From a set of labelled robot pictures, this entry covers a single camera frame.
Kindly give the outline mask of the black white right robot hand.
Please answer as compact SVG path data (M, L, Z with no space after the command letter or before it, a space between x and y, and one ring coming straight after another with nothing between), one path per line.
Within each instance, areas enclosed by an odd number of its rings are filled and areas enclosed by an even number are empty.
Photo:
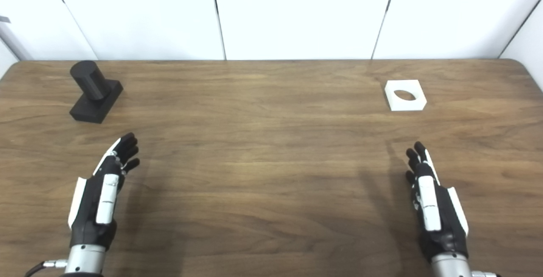
M406 150L406 156L410 167L406 179L420 227L418 243L423 257L428 262L444 253L468 258L469 227L455 189L440 184L429 151L420 141Z

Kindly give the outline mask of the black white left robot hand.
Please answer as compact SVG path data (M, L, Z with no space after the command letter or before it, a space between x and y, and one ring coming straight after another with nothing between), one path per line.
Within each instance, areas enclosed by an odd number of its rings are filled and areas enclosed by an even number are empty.
M110 249L117 231L117 196L128 172L140 164L137 145L134 133L125 134L107 149L89 178L78 178L68 217L70 247Z

